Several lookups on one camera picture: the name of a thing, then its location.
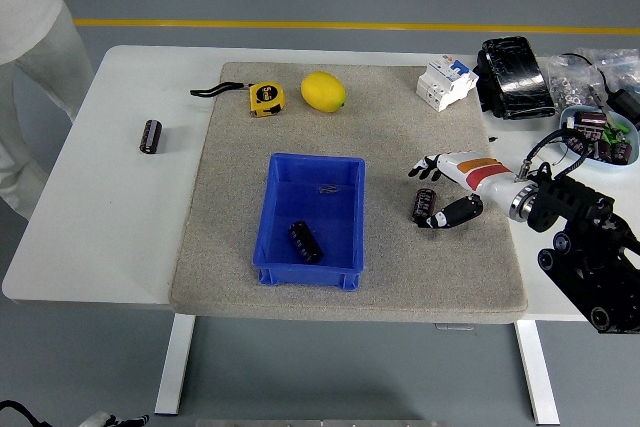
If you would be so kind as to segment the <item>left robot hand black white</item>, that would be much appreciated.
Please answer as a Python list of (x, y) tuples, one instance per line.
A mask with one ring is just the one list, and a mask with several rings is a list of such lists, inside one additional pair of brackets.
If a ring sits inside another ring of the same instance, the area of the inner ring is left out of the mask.
[(122, 419), (113, 414), (99, 411), (85, 419), (80, 427), (144, 427), (148, 422), (148, 415)]

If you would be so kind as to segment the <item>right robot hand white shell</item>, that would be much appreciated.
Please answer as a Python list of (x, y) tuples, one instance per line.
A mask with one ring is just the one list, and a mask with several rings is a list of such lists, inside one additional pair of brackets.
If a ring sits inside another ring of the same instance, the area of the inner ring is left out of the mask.
[(410, 170), (411, 177), (437, 180), (444, 176), (468, 194), (440, 211), (434, 207), (435, 194), (421, 189), (416, 194), (412, 221), (420, 228), (444, 229), (478, 217), (486, 201), (495, 203), (508, 218), (524, 221), (525, 205), (537, 193), (537, 186), (517, 175), (494, 158), (475, 151), (426, 156)]

